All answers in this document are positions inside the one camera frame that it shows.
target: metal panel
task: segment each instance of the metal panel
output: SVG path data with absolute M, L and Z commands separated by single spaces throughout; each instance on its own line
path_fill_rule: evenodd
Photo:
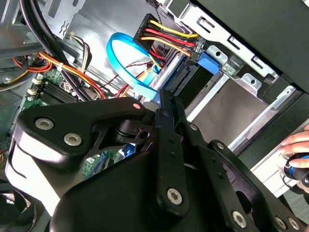
M 20 102 L 19 96 L 9 91 L 0 92 L 0 148 L 7 138 Z

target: silver screw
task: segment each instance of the silver screw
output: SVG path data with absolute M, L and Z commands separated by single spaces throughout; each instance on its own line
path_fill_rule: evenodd
M 224 146 L 221 143 L 217 143 L 218 148 L 220 148 L 221 150 L 224 150 Z
M 283 229 L 286 230 L 287 227 L 286 227 L 286 224 L 284 223 L 284 221 L 282 221 L 282 219 L 281 219 L 280 217 L 278 217 L 278 216 L 276 216 L 275 219 L 276 219 L 277 223 L 278 223 Z
M 196 125 L 194 125 L 194 124 L 191 124 L 190 127 L 191 127 L 191 129 L 194 130 L 194 131 L 197 130 L 197 127 L 196 127 Z
M 293 218 L 289 217 L 288 219 L 289 219 L 289 223 L 291 224 L 291 226 L 293 226 L 293 228 L 295 230 L 297 230 L 297 231 L 300 230 L 299 225 L 297 224 L 297 222 Z
M 168 199 L 173 204 L 180 205 L 183 202 L 182 195 L 180 194 L 180 192 L 178 190 L 176 190 L 174 188 L 168 189 L 167 195 L 168 195 Z
M 243 215 L 238 211 L 233 211 L 232 216 L 234 221 L 239 225 L 241 228 L 245 229 L 247 227 L 246 219 L 243 217 Z
M 75 133 L 66 134 L 63 140 L 69 146 L 79 146 L 82 143 L 82 138 Z
M 48 131 L 54 127 L 54 123 L 47 118 L 39 118 L 35 121 L 35 126 L 41 130 Z

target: human hand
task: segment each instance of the human hand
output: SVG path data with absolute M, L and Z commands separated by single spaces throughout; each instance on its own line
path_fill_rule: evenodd
M 285 139 L 281 145 L 283 145 L 279 149 L 281 154 L 309 153 L 309 125 L 305 127 L 303 132 L 291 135 Z M 294 159 L 290 161 L 290 165 L 297 168 L 309 168 L 309 158 Z

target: cooling fan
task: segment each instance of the cooling fan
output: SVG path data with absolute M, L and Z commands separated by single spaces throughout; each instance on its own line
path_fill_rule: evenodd
M 35 218 L 32 199 L 9 183 L 0 182 L 0 232 L 28 232 Z

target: blue latch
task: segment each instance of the blue latch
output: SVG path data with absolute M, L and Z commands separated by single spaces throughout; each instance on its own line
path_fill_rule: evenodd
M 214 75 L 219 72 L 219 63 L 206 52 L 200 55 L 197 63 Z

